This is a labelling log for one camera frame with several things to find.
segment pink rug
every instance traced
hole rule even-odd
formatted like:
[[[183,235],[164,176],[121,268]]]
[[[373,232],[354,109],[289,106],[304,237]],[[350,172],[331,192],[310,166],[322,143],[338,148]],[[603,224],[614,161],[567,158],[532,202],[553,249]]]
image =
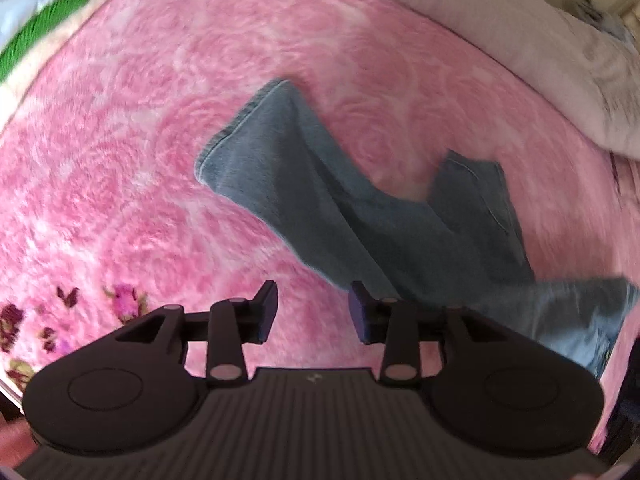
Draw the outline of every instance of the pink rug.
[[[246,348],[251,367],[377,367],[346,294],[193,177],[209,137],[274,76],[305,89],[380,189],[425,197],[447,148],[498,160],[540,279],[640,282],[640,214],[619,204],[609,155],[427,18],[388,0],[112,0],[0,139],[0,348],[18,384],[146,308],[205,310],[267,278],[280,311],[270,341]],[[609,408],[639,316],[604,377]],[[424,357],[436,371],[433,346]],[[202,346],[189,366],[204,367]]]

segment ribbed surface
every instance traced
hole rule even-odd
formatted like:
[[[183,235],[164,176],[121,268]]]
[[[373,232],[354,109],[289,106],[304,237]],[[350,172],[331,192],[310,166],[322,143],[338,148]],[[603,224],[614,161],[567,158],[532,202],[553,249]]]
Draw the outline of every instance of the ribbed surface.
[[[365,370],[261,370],[209,395],[200,416],[162,444],[83,458],[43,448],[27,480],[566,480],[601,473],[586,451],[543,460],[490,455],[446,433],[409,391]]]

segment black plastic part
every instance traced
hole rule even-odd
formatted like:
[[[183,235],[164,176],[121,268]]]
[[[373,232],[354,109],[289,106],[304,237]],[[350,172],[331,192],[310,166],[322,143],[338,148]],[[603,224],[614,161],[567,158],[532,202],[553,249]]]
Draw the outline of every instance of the black plastic part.
[[[460,438],[491,452],[528,457],[588,444],[604,396],[584,368],[467,308],[376,300],[360,282],[352,284],[349,308],[363,343],[386,340],[385,384],[399,385],[385,374],[389,362],[415,363],[416,338],[440,342],[444,368],[422,382],[422,394]],[[402,326],[398,331],[396,323]]]
[[[618,400],[607,421],[607,438],[598,456],[614,465],[640,437],[640,339],[634,343]]]
[[[380,381],[389,386],[420,384],[422,366],[415,305],[398,301],[392,307]]]
[[[165,305],[50,364],[22,400],[34,436],[69,452],[114,454],[175,432],[207,393],[183,367],[184,335],[209,335],[208,369],[239,367],[237,386],[246,381],[241,345],[267,339],[277,302],[269,281],[253,300],[225,300],[209,313],[185,315],[182,306]],[[220,385],[209,381],[210,388]]]
[[[451,431],[514,456],[587,446],[604,405],[587,370],[467,309],[447,320],[447,365],[424,393]],[[474,341],[469,325],[495,336]]]
[[[242,340],[231,301],[221,301],[211,307],[207,340],[207,383],[210,386],[238,386],[247,382]]]
[[[24,394],[24,410],[34,433],[42,443],[70,454],[123,454],[179,433],[211,399],[229,399],[224,392],[253,399],[243,408],[251,413],[230,414],[229,424],[246,416],[265,426],[265,417],[271,415],[258,412],[281,397],[268,402],[253,397],[258,386],[255,379],[248,381],[241,346],[266,341],[277,297],[275,283],[265,282],[252,300],[220,301],[209,312],[185,314],[180,305],[166,305],[49,365]],[[391,398],[382,390],[398,396],[408,390],[407,399],[422,402],[422,411],[427,408],[444,430],[495,456],[542,458],[588,443],[604,398],[598,381],[568,359],[469,309],[376,300],[361,283],[353,284],[349,308],[363,342],[386,342],[380,383],[362,390],[377,391],[376,402]],[[191,377],[182,367],[188,340],[207,341],[205,380]],[[420,377],[423,340],[440,343],[445,365],[434,378]],[[341,420],[340,427],[323,431],[353,431],[347,408],[344,413],[332,408],[332,391],[334,387],[349,391],[355,373],[332,374],[334,386],[327,381],[317,388],[325,380],[322,370],[308,374],[281,370],[282,391],[293,386],[285,388],[289,379],[284,377],[296,377],[290,392],[292,396],[300,392],[283,411],[295,412],[302,421],[299,410],[304,412],[303,406],[317,401],[318,413],[325,410]],[[261,387],[281,390],[274,384]],[[318,391],[326,394],[324,400],[314,397]],[[228,415],[222,409],[220,413]],[[371,405],[373,420],[387,415],[384,404]],[[392,426],[402,433],[400,422]],[[239,435],[253,431],[252,426],[242,426],[242,431],[240,426],[233,428],[234,442],[244,442]],[[288,438],[295,442],[302,429],[291,431]]]
[[[412,388],[370,369],[259,368],[214,388],[185,426],[153,446],[82,457],[41,446],[26,480],[569,480],[605,468],[587,450],[533,460],[455,437]]]

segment flower pattern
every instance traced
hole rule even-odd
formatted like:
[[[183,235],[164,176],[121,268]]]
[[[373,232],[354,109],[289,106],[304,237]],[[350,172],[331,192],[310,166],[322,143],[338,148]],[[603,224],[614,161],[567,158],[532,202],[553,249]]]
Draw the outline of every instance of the flower pattern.
[[[618,203],[608,154],[431,20],[390,0],[111,0],[0,139],[0,358],[20,389],[147,308],[202,311],[265,279],[280,309],[270,340],[245,349],[251,370],[378,368],[346,294],[193,177],[209,138],[283,75],[384,191],[423,199],[447,148],[498,160],[539,278],[640,282],[640,214]],[[636,309],[605,372],[609,411],[639,325]],[[422,357],[435,373],[436,346]],[[204,363],[194,345],[188,369]]]

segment red flower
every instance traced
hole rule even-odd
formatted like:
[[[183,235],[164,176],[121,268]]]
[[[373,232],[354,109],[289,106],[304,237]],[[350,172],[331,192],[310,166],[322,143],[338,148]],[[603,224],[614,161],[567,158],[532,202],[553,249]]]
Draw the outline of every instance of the red flower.
[[[53,352],[56,349],[56,331],[51,327],[46,326],[42,329],[42,332],[38,334],[38,337],[44,339],[42,348],[47,351],[47,354]]]
[[[56,295],[57,297],[59,297],[62,301],[64,301],[65,306],[67,308],[73,308],[76,306],[76,303],[78,303],[78,288],[75,287],[71,290],[71,292],[65,296],[64,291],[58,287],[56,289]]]
[[[0,311],[0,349],[9,353],[14,347],[24,319],[23,312],[13,303],[5,305]]]
[[[27,387],[27,383],[34,375],[33,368],[30,364],[20,359],[11,359],[9,361],[9,369],[6,371],[7,376],[18,386],[21,392]]]

